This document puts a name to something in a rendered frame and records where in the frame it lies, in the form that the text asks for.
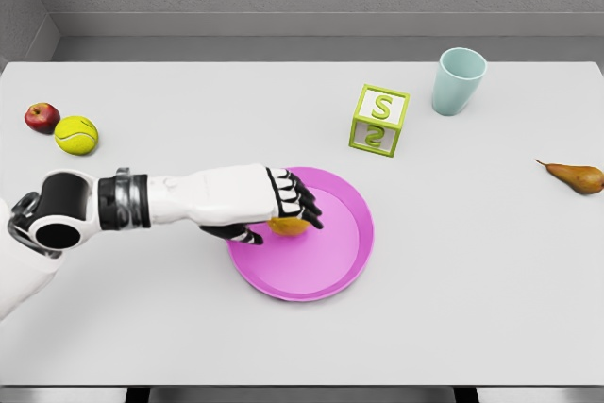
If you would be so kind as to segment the yellow tennis ball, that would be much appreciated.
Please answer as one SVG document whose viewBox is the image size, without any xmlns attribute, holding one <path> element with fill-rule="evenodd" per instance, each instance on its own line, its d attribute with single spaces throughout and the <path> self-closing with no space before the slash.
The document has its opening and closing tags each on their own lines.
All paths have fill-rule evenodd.
<svg viewBox="0 0 604 403">
<path fill-rule="evenodd" d="M 99 134 L 90 119 L 83 116 L 69 116 L 58 122 L 54 138 L 62 151 L 71 155 L 84 156 L 95 150 Z"/>
</svg>

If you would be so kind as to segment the brown pear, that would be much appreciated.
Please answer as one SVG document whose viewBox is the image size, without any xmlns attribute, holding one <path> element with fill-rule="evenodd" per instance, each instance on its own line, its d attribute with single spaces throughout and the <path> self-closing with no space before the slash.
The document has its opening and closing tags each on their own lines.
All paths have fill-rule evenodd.
<svg viewBox="0 0 604 403">
<path fill-rule="evenodd" d="M 604 190 L 604 172 L 593 166 L 573 166 L 559 163 L 537 162 L 559 181 L 576 193 L 591 195 Z"/>
</svg>

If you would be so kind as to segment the light teal cup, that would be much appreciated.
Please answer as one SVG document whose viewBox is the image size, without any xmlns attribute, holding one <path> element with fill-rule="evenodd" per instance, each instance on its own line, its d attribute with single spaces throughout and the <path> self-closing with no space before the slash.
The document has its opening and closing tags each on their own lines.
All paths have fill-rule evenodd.
<svg viewBox="0 0 604 403">
<path fill-rule="evenodd" d="M 487 60 L 464 47 L 445 50 L 438 62 L 432 108 L 443 116 L 459 114 L 468 104 L 487 72 Z"/>
</svg>

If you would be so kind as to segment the yellow lemon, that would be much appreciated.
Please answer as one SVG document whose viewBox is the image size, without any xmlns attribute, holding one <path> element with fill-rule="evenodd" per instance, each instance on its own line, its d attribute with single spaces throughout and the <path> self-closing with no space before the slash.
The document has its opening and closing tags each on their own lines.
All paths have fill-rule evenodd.
<svg viewBox="0 0 604 403">
<path fill-rule="evenodd" d="M 282 237 L 296 237 L 303 234 L 310 226 L 308 221 L 295 217 L 272 218 L 267 222 L 268 227 Z"/>
</svg>

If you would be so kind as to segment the pink round plate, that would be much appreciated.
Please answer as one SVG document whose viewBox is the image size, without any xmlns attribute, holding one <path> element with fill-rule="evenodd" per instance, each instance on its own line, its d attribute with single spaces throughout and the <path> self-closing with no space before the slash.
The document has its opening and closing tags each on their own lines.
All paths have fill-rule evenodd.
<svg viewBox="0 0 604 403">
<path fill-rule="evenodd" d="M 277 299 L 308 302 L 332 296 L 362 272 L 374 245 L 371 211 L 358 190 L 339 176 L 293 167 L 315 195 L 324 227 L 283 237 L 267 225 L 253 225 L 262 245 L 229 242 L 235 268 L 255 289 Z"/>
</svg>

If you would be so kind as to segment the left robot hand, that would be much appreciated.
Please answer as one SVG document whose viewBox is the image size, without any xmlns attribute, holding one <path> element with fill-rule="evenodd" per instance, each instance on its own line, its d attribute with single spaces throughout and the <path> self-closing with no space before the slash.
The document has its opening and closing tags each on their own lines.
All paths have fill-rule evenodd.
<svg viewBox="0 0 604 403">
<path fill-rule="evenodd" d="M 202 176 L 205 192 L 195 198 L 189 217 L 210 235 L 261 245 L 263 238 L 250 229 L 252 224 L 277 218 L 324 227 L 316 197 L 288 169 L 250 164 L 212 169 Z"/>
</svg>

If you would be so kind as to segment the red apple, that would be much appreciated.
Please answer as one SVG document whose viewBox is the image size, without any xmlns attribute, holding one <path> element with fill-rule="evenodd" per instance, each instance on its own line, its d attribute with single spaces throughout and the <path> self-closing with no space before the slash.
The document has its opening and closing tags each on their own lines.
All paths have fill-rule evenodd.
<svg viewBox="0 0 604 403">
<path fill-rule="evenodd" d="M 52 135 L 61 120 L 57 108 L 49 103 L 36 103 L 27 108 L 24 115 L 26 125 L 41 134 Z"/>
</svg>

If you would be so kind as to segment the green letter S block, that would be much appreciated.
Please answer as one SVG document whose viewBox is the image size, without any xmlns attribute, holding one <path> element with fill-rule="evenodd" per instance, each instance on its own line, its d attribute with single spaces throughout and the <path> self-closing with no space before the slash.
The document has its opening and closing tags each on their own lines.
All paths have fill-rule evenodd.
<svg viewBox="0 0 604 403">
<path fill-rule="evenodd" d="M 392 158 L 409 101 L 408 93 L 364 84 L 353 114 L 348 145 Z"/>
</svg>

